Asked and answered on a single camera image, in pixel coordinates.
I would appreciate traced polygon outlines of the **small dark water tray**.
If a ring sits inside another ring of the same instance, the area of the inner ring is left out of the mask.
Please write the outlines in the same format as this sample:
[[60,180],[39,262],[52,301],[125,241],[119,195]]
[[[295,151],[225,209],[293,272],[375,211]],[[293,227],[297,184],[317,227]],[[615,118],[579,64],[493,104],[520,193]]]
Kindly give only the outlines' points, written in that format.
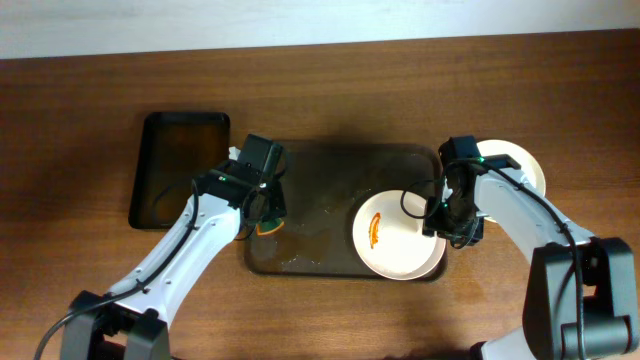
[[146,116],[130,201],[134,229],[168,229],[191,196],[191,180],[228,158],[230,118],[222,112]]

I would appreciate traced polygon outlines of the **white plate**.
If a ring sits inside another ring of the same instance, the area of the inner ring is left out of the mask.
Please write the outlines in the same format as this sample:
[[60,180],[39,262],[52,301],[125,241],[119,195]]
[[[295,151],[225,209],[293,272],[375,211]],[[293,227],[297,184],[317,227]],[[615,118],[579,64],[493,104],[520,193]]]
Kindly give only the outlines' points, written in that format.
[[539,198],[545,197],[545,175],[533,155],[506,140],[484,140],[478,143],[478,149],[483,161],[474,184],[477,215],[502,226],[544,210],[517,187],[523,184]]
[[414,214],[427,201],[414,193],[388,190],[367,199],[352,223],[352,241],[362,262],[391,280],[415,280],[435,271],[444,259],[446,242],[422,233]]

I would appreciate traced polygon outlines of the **orange green scrub sponge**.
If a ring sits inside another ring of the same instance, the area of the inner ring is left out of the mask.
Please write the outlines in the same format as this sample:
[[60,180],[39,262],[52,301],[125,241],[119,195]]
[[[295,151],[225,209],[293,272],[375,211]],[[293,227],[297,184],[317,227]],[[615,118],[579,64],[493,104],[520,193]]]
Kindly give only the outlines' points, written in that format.
[[284,220],[282,218],[260,222],[256,225],[256,234],[258,236],[268,236],[278,232],[283,227]]

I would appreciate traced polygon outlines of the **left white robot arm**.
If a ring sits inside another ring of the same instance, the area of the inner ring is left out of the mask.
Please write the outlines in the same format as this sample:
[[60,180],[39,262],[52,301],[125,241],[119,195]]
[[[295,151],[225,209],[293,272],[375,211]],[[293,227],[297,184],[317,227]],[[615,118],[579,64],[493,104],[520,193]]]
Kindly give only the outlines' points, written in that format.
[[104,295],[83,291],[58,324],[63,359],[168,359],[169,329],[213,258],[245,229],[286,215],[286,151],[250,134],[228,160],[191,178],[184,210]]

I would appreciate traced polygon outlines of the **large brown serving tray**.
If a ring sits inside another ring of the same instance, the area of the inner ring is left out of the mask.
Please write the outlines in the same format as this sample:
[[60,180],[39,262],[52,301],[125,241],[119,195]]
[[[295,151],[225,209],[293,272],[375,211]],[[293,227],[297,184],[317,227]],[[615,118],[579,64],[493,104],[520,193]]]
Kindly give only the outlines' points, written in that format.
[[356,212],[381,191],[431,178],[435,153],[411,144],[289,141],[283,147],[284,227],[245,241],[247,268],[260,275],[380,280],[354,247]]

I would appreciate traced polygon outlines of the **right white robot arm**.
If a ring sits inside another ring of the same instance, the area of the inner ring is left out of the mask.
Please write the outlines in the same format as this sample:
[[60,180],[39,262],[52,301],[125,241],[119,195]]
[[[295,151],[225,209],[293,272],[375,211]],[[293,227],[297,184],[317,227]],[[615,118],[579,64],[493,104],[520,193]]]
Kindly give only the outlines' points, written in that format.
[[492,218],[530,265],[520,328],[471,347],[473,359],[600,359],[639,347],[631,247],[575,224],[507,154],[483,156],[472,136],[438,149],[442,173],[423,232],[473,246]]

